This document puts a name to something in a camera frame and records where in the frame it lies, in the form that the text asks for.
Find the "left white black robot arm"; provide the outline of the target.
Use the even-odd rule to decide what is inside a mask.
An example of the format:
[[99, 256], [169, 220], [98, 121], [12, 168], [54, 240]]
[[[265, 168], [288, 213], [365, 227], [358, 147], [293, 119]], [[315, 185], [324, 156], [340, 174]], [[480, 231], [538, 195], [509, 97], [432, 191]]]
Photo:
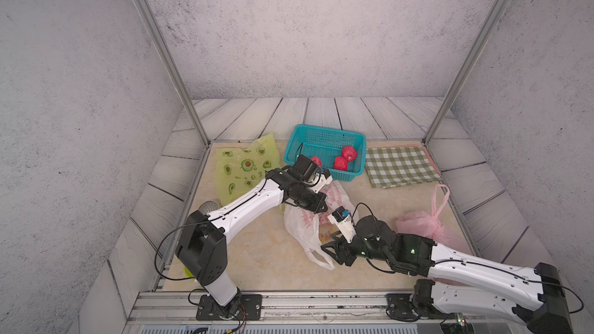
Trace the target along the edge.
[[227, 206], [207, 215], [190, 214], [181, 228], [176, 257], [229, 317], [239, 309], [241, 291], [227, 273], [227, 245], [252, 221], [283, 203], [314, 214], [328, 211], [321, 189], [332, 181], [328, 169], [304, 155], [294, 165], [269, 170], [259, 184]]

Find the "pink strawberry plastic bag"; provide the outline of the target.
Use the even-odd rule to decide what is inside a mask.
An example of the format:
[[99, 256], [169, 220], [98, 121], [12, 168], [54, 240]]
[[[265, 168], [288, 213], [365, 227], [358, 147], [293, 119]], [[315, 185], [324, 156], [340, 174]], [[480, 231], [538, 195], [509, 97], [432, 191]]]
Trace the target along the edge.
[[460, 252], [470, 254], [467, 242], [459, 238], [445, 224], [439, 216], [446, 208], [450, 199], [450, 189], [446, 185], [438, 184], [433, 190], [431, 213], [411, 211], [395, 221], [397, 232], [410, 233], [443, 244]]

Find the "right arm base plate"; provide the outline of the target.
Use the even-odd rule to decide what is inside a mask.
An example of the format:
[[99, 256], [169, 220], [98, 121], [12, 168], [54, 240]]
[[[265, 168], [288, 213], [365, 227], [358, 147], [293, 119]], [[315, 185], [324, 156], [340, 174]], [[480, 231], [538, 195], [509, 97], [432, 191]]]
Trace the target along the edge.
[[430, 297], [418, 298], [413, 294], [392, 293], [386, 295], [386, 315], [396, 321], [404, 323], [415, 323], [421, 319], [454, 319], [455, 313], [439, 311], [433, 305]]

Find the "yellow-green avocado plastic bag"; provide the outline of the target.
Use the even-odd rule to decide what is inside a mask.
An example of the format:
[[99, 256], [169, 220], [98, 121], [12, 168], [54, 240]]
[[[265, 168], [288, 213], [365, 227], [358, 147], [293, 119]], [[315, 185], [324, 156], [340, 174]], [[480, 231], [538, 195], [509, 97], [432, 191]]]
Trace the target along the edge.
[[253, 190], [268, 171], [280, 167], [281, 159], [273, 134], [247, 148], [218, 148], [215, 151], [214, 184], [223, 206]]

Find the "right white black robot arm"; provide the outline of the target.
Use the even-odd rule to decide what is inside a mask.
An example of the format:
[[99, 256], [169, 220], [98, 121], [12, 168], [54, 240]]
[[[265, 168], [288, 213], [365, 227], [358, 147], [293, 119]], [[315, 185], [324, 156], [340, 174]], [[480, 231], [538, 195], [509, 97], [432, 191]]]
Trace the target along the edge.
[[373, 215], [354, 222], [343, 208], [329, 220], [338, 231], [322, 249], [338, 264], [383, 261], [386, 273], [417, 279], [406, 309], [414, 319], [460, 313], [506, 319], [532, 333], [573, 331], [568, 289], [551, 264], [527, 268], [488, 261], [430, 238], [397, 233]]

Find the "white plastic bag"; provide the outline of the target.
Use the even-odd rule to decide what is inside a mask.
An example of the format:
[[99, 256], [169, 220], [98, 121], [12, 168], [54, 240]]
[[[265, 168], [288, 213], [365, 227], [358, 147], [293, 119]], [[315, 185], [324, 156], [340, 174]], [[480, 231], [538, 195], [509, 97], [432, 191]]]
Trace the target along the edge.
[[337, 207], [343, 207], [353, 214], [355, 206], [339, 181], [332, 181], [323, 187], [321, 192], [326, 194], [328, 211], [315, 214], [300, 207], [287, 205], [284, 210], [284, 224], [312, 263], [332, 271], [335, 269], [334, 260], [321, 248], [323, 244], [332, 241], [331, 234], [338, 231], [330, 222], [329, 216]]

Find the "red apple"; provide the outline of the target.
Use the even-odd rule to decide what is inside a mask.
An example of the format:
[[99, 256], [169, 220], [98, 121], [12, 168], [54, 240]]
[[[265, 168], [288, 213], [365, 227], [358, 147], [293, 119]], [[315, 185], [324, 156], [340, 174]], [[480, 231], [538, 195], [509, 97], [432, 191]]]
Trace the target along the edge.
[[358, 157], [358, 153], [353, 146], [346, 145], [341, 150], [341, 156], [347, 162], [353, 162]]
[[334, 159], [334, 169], [340, 171], [347, 171], [348, 170], [349, 162], [343, 156], [337, 156]]
[[321, 162], [320, 158], [318, 158], [317, 156], [313, 156], [313, 157], [311, 158], [311, 160], [312, 160], [312, 161], [313, 161], [313, 162], [314, 162], [316, 165], [318, 165], [318, 167], [320, 167], [320, 168], [322, 168], [322, 167], [323, 167], [323, 164], [322, 164], [322, 162]]

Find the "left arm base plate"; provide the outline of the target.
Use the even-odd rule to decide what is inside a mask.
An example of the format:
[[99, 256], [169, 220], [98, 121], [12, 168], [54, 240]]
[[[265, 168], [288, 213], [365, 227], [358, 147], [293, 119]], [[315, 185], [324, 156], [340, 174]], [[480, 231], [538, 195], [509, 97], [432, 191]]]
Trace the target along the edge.
[[222, 306], [212, 296], [202, 295], [197, 304], [196, 320], [240, 319], [241, 321], [258, 321], [261, 318], [262, 300], [262, 295], [239, 292], [229, 303]]

